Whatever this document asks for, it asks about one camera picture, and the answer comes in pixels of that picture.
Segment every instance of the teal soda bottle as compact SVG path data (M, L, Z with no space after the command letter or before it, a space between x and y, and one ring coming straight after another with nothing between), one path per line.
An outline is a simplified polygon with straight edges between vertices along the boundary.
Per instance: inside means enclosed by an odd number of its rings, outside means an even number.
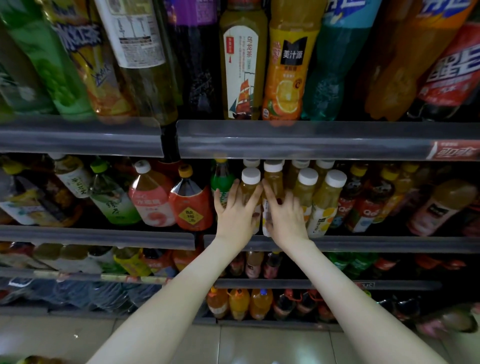
M0 18L33 63L59 113L70 121L94 118L85 85L35 0L1 0Z
M235 176L228 170L228 161L226 159L215 158L215 161L216 168L210 179L210 187L213 194L217 188L220 190L220 202L225 207L227 205L228 192L235 181Z
M367 40L382 0L329 0L317 37L317 65L305 85L304 120L334 120L344 78Z
M95 176L88 192L105 217L115 225L133 225L142 220L127 193L110 176L107 162L98 158L90 168Z

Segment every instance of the beverage bottle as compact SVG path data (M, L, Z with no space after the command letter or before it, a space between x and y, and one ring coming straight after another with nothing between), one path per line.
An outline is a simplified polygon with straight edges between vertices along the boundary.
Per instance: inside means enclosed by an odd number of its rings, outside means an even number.
M78 157L62 153L48 154L55 161L55 175L77 198L88 198L92 174Z
M111 246L89 246L88 256L98 263L102 273L127 274L127 271L115 261Z
M377 26L367 61L357 79L354 98L365 102L367 96L395 54L395 46L401 28L413 0L389 1L383 3L377 16Z
M354 253L349 252L328 252L325 255L340 270L344 270L355 258Z
M300 206L303 208L303 219L307 223L312 213L313 191L318 179L318 173L312 168L300 170L297 183L293 189L293 195L300 200Z
M367 165L359 163L354 163L350 167L347 182L345 183L338 199L336 215L330 224L329 229L340 227L343 224L343 220L350 213L357 197L363 191L363 176L367 172L367 168Z
M102 273L100 264L88 256L87 245L70 244L60 249L60 259L68 260L69 265L75 269L90 274Z
M175 216L168 204L173 187L171 179L152 170L144 159L134 166L138 177L130 186L129 197L144 223L158 228L175 225Z
M393 181L399 172L384 167L380 176L373 176L367 181L365 191L355 201L352 211L345 221L345 227L351 232L365 232L375 217L380 213L386 200L395 193Z
M369 279L380 279L383 274L391 270L400 261L400 256L395 253L381 254L378 259L370 266L365 275Z
M191 165L179 167L180 182L173 187L168 203L175 215L175 221L182 229L202 231L213 223L211 194L208 186L200 188L192 180Z
M382 0L329 1L317 37L317 65L307 80L303 119L335 120L344 79L365 44Z
M250 200L253 192L255 192L255 188L260 183L260 171L254 167L247 167L241 173L241 191L243 194L243 204L246 205L247 202ZM258 218L255 227L253 228L253 234L258 233L260 231L260 215L262 214L262 206L261 200L258 200L257 206L255 206L255 210L253 211L253 218Z
M244 159L243 160L243 167L244 168L248 168L248 167L259 168L260 167L260 160L259 159Z
M334 164L335 164L334 160L322 160L322 159L315 160L313 169L315 169L318 173L318 179L317 179L317 183L315 184L315 190L318 190L322 186L322 183L324 182L328 171L333 168Z
M214 0L164 0L183 75L188 119L221 119L220 44Z
M301 301L297 303L295 314L298 317L305 317L312 312L322 302L320 294L317 290L307 290L301 294Z
M18 269L52 269L33 258L34 245L31 243L0 242L0 265Z
M343 270L350 279L356 279L361 272L367 270L378 259L377 253L353 253L354 259Z
M374 119L398 120L417 95L417 80L455 37L477 2L454 8L414 0L398 37L395 55L372 87L365 110Z
M95 176L89 187L89 195L105 217L115 225L125 226L139 222L142 218L127 193L110 176L107 162L97 158L90 164L90 168Z
M207 305L215 318L222 319L228 313L228 293L226 289L212 287L207 294Z
M35 1L2 1L0 18L30 58L59 113L71 121L94 117L75 66Z
M470 205L477 194L473 184L459 179L448 180L435 187L430 199L410 218L407 227L412 234L430 236L449 218Z
M395 192L382 207L382 210L373 220L373 224L377 224L385 220L390 212L402 201L405 194L413 187L413 174L419 167L418 163L403 162L400 170L400 174L393 184L395 186Z
M262 271L262 262L264 261L263 252L247 252L247 264L245 266L245 274L248 278L256 279Z
M140 259L148 265L154 276L173 278L177 268L172 259L172 251L152 248L142 248Z
M273 193L277 201L282 202L283 198L285 197L285 193L283 191L283 160L274 160L268 159L264 162L264 178L270 184ZM268 200L265 196L265 192L262 194L262 206L264 208L262 214L262 232L264 236L270 237L268 233L266 223L272 222L272 214L270 212L270 208L268 206Z
M250 295L246 289L236 289L228 293L228 302L230 303L230 311L235 320L241 321L245 318L250 304Z
M113 247L113 259L131 276L147 277L152 275L152 270L140 259L140 248Z
M480 45L480 8L476 7L455 38L437 59L408 116L423 121L447 121L474 92L480 71L469 55Z
M202 247L200 245L198 245L195 250L174 250L172 252L172 259L178 271L181 272L188 264L193 262L201 252Z
M326 1L276 1L271 6L264 120L298 120L308 64Z
M228 270L230 271L231 275L238 277L243 274L244 269L245 269L245 254L243 252L240 252L230 262L230 265L228 266Z
M94 112L103 117L136 115L125 80L116 69L95 3L86 0L36 1L42 5L45 19L72 59L87 88Z
M0 24L0 95L17 114L57 114L32 62Z
M33 172L12 160L3 164L3 170L10 184L0 207L19 223L66 228L82 215L82 207L55 175Z
M322 186L313 195L312 214L307 222L309 238L324 236L333 221L338 208L338 198L347 175L339 170L327 173Z
M284 187L289 190L293 190L295 183L297 182L300 170L307 168L310 165L309 159L293 159L288 168L287 175L285 176Z
M298 302L301 302L301 298L294 297L292 289L288 288L281 293L273 303L273 316L275 320L285 320L289 314L295 309Z
M264 264L264 278L275 279L277 277L282 258L280 252L270 252L267 254L267 259Z
M140 116L152 116L160 126L176 121L172 79L152 0L128 6L95 3Z
M228 161L226 159L215 158L215 161L215 173L210 179L210 186L212 187L213 194L217 188L220 190L220 202L223 207L226 207L228 193L235 181L235 176L230 173L230 170L228 169Z
M259 0L228 0L220 18L225 120L259 120L267 56L267 17Z
M261 321L270 311L273 301L273 292L271 289L254 289L250 299L250 316L255 320Z

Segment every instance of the white label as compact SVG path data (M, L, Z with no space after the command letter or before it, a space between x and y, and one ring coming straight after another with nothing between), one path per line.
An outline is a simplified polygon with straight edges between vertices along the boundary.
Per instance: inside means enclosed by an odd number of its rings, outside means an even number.
M263 207L264 207L264 212L262 214L262 232L264 233L264 236L267 236L270 238L270 234L268 233L267 230L267 221L270 223L272 222L272 214L270 213L270 206L268 205L268 200L264 199L263 200Z
M223 34L227 107L230 119L251 119L258 35L244 25L231 27Z
M337 207L322 209L313 204L312 214L307 224L309 238L324 236L336 215Z
M149 68L165 63L151 0L96 0L120 67Z
M5 201L0 202L0 207L3 211L14 218L19 224L22 225L35 225L35 221L28 216L27 211L23 207L19 207L15 202Z
M57 174L60 181L70 190L77 198L88 197L88 186L92 181L92 176L85 168L78 168L72 172L65 174Z

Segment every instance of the floor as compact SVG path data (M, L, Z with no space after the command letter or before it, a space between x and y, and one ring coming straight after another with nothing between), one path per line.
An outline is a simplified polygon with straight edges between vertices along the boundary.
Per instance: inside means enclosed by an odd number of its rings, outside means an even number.
M37 354L84 364L123 321L0 316L0 363ZM450 364L480 363L480 332L429 340ZM192 325L172 364L362 364L339 332Z

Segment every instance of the person's right hand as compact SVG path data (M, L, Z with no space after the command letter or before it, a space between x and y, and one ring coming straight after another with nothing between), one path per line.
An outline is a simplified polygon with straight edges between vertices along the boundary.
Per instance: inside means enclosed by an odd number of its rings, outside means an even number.
M263 179L262 184L272 215L272 222L267 222L266 228L275 243L284 250L298 240L308 240L303 209L298 197L294 197L292 191L286 191L285 201L279 205L268 181Z

